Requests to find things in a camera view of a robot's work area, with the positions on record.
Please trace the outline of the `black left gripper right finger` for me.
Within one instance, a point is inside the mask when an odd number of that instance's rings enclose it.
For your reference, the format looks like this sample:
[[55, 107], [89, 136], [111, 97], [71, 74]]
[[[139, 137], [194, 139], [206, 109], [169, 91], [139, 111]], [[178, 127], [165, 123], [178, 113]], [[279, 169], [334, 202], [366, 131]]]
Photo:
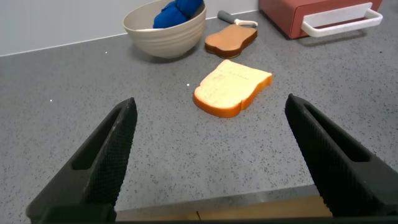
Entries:
[[334, 216], [397, 215], [397, 171], [307, 100], [290, 94], [285, 115]]

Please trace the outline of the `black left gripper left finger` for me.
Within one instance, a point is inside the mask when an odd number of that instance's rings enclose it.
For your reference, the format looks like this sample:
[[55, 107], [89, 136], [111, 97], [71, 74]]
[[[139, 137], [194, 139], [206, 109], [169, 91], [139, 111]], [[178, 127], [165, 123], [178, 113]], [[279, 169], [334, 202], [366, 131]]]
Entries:
[[115, 221], [136, 123], [134, 99], [118, 103], [28, 205], [30, 221]]

